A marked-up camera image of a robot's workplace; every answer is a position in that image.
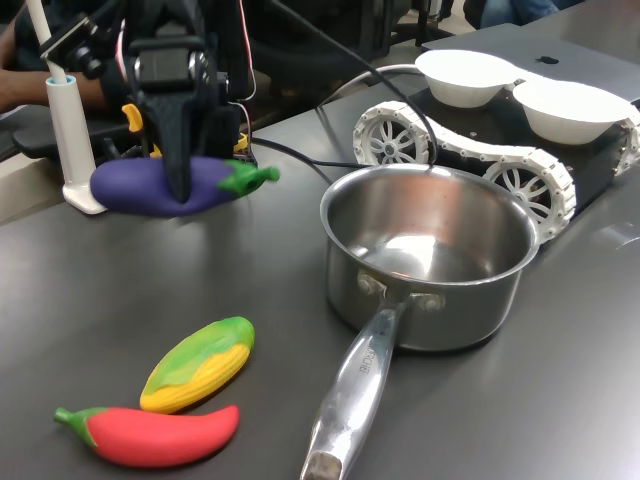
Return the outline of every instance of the robotic arm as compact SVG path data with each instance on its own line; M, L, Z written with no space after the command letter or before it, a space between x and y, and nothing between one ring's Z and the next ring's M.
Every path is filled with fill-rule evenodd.
M80 15L42 45L42 56L88 78L104 73L98 52L114 52L171 191L191 194L191 157L230 158L246 96L249 60L240 0L111 0ZM110 29L98 26L113 16Z

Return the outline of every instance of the pot rim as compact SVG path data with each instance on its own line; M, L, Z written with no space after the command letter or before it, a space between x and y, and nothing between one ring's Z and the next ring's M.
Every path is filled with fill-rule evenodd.
M356 256L351 250L349 250L345 245L342 244L338 240L338 238L333 233L331 226L329 225L329 207L333 202L334 198L345 189L349 188L354 183L363 181L365 178L375 177L375 176L385 176L388 175L389 171L393 172L414 172L414 173L428 173L429 175L437 175L440 177L450 177L455 175L457 177L462 177L466 180L475 183L482 188L492 191L496 195L504 198L509 203L511 203L515 209L521 212L523 217L526 217L526 222L531 232L530 242L529 242L529 251L527 254L518 262L517 265L513 266L509 270L502 272L498 275L494 275L492 277L482 278L479 280L471 280L466 282L434 282L434 281L426 281L420 280L413 277L406 277L403 275L399 275L397 273L388 272L383 270L375 265L363 260L362 258ZM507 190L499 187L498 185L488 182L484 180L482 177L477 175L473 175L462 170L456 170L453 168L446 168L440 166L430 166L430 165L418 165L418 164L391 164L391 165L381 165L377 167L370 167L366 169L356 170L355 172L351 172L344 177L340 178L336 182L331 185L327 191L322 196L322 200L320 201L320 218L322 220L322 225L324 227L325 232L327 233L329 239L339 247L344 253L346 253L349 257L355 260L357 263L366 266L369 270L377 272L381 275L385 275L387 277L394 278L396 280L402 280L405 282L411 282L418 285L426 285L426 286L473 286L473 285L482 285L485 283L493 283L498 280L502 280L503 278L509 277L520 272L524 267L526 267L531 260L533 260L538 253L538 249L540 248L540 241L538 236L538 229L535 220L532 215L527 212L527 210L519 204L518 200L514 198Z

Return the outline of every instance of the stainless steel pot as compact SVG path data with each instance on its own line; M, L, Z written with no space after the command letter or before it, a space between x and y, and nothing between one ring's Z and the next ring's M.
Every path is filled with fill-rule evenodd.
M322 402L301 479L342 480L375 415L394 344L440 352L490 338L538 237L509 192L442 167L354 172L327 190L320 209L329 302L362 330Z

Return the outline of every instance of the paper bowl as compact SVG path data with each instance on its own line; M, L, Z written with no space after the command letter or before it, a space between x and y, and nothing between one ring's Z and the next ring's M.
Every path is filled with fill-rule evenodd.
M416 67L438 101L458 108L489 103L519 77L519 70L506 60L467 50L431 50L417 58Z
M513 89L529 126L540 137L565 145L584 145L630 115L626 100L582 83L525 82Z

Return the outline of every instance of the pot handle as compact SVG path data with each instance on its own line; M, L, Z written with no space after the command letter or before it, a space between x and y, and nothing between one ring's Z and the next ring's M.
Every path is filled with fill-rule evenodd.
M311 431L300 480L342 480L373 421L407 302L382 304L349 347Z

